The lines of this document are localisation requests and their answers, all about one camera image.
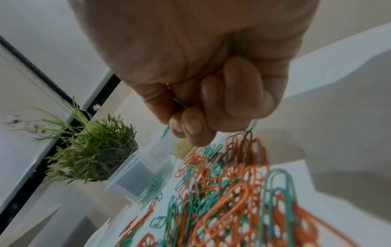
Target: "white flower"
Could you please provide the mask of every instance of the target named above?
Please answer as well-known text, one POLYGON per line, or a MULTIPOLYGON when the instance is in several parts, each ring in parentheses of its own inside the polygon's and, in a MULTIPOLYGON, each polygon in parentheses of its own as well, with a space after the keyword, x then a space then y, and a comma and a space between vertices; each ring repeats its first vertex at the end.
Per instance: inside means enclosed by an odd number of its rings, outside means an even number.
POLYGON ((38 125, 36 125, 35 123, 26 122, 26 126, 24 127, 24 130, 29 133, 36 134, 38 133, 38 125))
POLYGON ((96 104, 96 105, 94 105, 92 108, 94 109, 94 111, 100 111, 100 110, 101 110, 101 108, 102 108, 102 106, 101 106, 101 105, 98 105, 98 104, 96 104))
POLYGON ((5 123, 8 125, 16 124, 22 121, 22 118, 20 115, 9 115, 6 118, 5 123))

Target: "clear plastic box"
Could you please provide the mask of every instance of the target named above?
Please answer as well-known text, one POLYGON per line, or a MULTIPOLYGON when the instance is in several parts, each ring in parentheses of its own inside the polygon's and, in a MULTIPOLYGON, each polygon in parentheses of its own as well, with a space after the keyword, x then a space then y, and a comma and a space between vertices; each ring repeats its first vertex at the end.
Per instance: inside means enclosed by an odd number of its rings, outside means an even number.
POLYGON ((172 154, 179 139, 170 132, 161 138, 163 133, 164 130, 158 131, 146 145, 130 155, 107 180, 105 191, 122 195, 142 207, 149 203, 154 193, 170 179, 176 163, 172 154))

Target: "finger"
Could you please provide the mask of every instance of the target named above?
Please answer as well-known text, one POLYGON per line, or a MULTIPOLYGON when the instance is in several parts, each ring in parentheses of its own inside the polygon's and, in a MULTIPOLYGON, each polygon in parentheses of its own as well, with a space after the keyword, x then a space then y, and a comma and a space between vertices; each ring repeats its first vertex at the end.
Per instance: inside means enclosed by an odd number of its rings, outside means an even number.
POLYGON ((206 146, 216 136, 216 131, 208 126, 200 106, 193 105, 184 110, 181 120, 186 138, 193 146, 206 146))
POLYGON ((179 111, 166 84, 138 84, 131 85, 131 87, 143 98, 146 106, 163 124, 167 125, 171 116, 179 111))
POLYGON ((235 118, 264 118, 281 100, 274 97, 274 90, 280 90, 280 87, 264 88, 257 67, 241 57, 229 58, 224 64, 223 75, 224 106, 227 113, 235 118))
POLYGON ((202 81, 202 103, 208 125, 211 129, 222 132, 246 130, 251 119, 237 119, 226 112, 223 87, 223 78, 218 75, 208 76, 202 81))
POLYGON ((186 138, 181 123, 182 123, 182 112, 177 112, 170 118, 168 124, 174 136, 178 138, 186 138))

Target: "hand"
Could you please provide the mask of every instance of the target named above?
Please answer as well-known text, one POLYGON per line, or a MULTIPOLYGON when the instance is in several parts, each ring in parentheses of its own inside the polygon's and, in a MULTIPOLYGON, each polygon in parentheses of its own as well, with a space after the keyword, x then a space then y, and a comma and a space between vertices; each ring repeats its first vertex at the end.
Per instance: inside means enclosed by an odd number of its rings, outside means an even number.
POLYGON ((282 99, 317 0, 69 0, 108 66, 195 146, 245 130, 282 99), (240 54, 228 56, 231 35, 240 54), (189 108, 182 109, 176 98, 189 108))

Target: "pile of paper clips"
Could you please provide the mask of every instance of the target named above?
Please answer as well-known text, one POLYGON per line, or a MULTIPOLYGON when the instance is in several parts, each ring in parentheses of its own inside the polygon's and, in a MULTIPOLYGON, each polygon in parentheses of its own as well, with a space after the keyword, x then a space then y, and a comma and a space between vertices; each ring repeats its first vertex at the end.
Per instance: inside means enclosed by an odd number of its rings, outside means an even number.
MULTIPOLYGON (((318 247, 321 228, 357 246, 297 205, 292 177, 270 170, 265 148, 251 132, 229 137, 225 153, 221 149, 200 149, 179 168, 178 196, 171 198, 167 214, 149 225, 162 229, 163 238, 155 241, 148 233, 137 247, 318 247), (277 176, 284 176, 285 186, 273 187, 277 176)), ((130 246, 123 240, 121 246, 130 246)))

